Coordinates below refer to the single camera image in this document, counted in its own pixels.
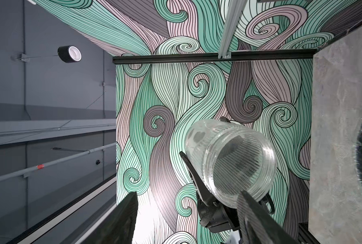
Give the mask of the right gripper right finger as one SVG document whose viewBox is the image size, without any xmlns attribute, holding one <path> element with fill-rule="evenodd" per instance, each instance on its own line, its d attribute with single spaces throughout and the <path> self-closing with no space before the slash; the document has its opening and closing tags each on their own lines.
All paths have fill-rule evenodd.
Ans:
<svg viewBox="0 0 362 244">
<path fill-rule="evenodd" d="M 247 192 L 237 199 L 237 214 L 245 244 L 297 244 Z"/>
</svg>

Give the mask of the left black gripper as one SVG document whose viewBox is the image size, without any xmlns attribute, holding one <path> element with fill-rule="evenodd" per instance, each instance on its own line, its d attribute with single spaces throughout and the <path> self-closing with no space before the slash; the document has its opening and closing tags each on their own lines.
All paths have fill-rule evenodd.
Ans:
<svg viewBox="0 0 362 244">
<path fill-rule="evenodd" d="M 200 217 L 200 225 L 207 228 L 211 233 L 219 233 L 227 230 L 240 230 L 237 214 L 238 195 L 235 198 L 235 208 L 228 207 L 221 203 L 208 190 L 187 155 L 182 151 L 180 151 L 179 155 L 186 164 L 197 189 L 197 208 Z M 275 213 L 275 206 L 268 193 L 264 194 L 262 199 L 257 198 L 255 200 L 270 216 Z"/>
</svg>

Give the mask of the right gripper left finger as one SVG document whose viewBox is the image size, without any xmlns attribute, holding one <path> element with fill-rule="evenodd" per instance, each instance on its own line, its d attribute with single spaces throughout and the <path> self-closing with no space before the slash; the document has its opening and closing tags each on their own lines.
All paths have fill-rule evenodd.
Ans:
<svg viewBox="0 0 362 244">
<path fill-rule="evenodd" d="M 131 192 L 87 237 L 87 242 L 89 244 L 131 244 L 137 213 L 137 193 Z"/>
</svg>

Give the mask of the clear oatmeal jar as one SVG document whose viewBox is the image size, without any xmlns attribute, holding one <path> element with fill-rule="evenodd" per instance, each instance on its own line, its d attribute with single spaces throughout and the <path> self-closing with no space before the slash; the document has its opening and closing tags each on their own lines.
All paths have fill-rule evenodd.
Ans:
<svg viewBox="0 0 362 244">
<path fill-rule="evenodd" d="M 185 135 L 185 153 L 208 191 L 230 208 L 236 208 L 242 191 L 262 200 L 274 180 L 277 163 L 271 142 L 243 125 L 197 121 Z"/>
</svg>

